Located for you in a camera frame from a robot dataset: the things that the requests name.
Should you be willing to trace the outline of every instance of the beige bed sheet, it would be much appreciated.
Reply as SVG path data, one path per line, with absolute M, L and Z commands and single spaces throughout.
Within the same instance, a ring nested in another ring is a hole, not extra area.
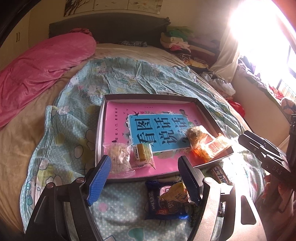
M 185 66 L 175 56 L 155 47 L 133 47 L 115 44 L 98 44 L 94 58 L 126 57 L 145 60 L 158 65 Z M 69 79 L 77 73 L 86 61 L 66 72 L 50 89 L 27 105 L 15 118 L 0 130 L 0 219 L 15 231 L 23 232 L 20 216 L 20 191 L 26 179 L 32 153 L 44 133 L 45 109 L 52 105 Z M 214 93 L 216 99 L 227 103 L 201 78 L 203 85 Z M 240 115 L 230 107 L 231 112 L 249 129 Z

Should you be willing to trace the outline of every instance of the stack of folded clothes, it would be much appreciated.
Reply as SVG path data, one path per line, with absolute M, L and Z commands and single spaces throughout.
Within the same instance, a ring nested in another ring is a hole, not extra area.
M 168 26 L 167 32 L 161 33 L 160 43 L 198 74 L 208 71 L 219 55 L 215 41 L 194 37 L 193 30 L 186 26 Z

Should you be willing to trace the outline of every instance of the dark headboard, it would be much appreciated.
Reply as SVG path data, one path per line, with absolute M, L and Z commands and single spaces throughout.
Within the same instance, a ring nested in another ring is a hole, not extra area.
M 49 25 L 49 37 L 68 33 L 74 28 L 88 28 L 100 43 L 119 41 L 146 41 L 161 47 L 160 34 L 170 24 L 169 18 L 135 13 L 96 13 L 65 19 Z

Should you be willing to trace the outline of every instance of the red plastic bag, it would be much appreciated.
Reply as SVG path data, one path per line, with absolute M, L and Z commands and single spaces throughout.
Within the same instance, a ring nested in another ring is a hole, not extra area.
M 231 100 L 228 100 L 227 102 L 233 107 L 233 109 L 236 110 L 237 113 L 239 113 L 241 115 L 241 117 L 244 118 L 246 113 L 245 113 L 243 107 L 239 103 L 236 103 L 236 102 L 231 101 Z

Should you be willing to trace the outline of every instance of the pink blanket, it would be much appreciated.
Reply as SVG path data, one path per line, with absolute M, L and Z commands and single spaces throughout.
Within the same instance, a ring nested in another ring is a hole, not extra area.
M 93 37 L 69 33 L 47 39 L 13 60 L 0 72 L 0 128 L 67 70 L 92 56 L 95 48 Z

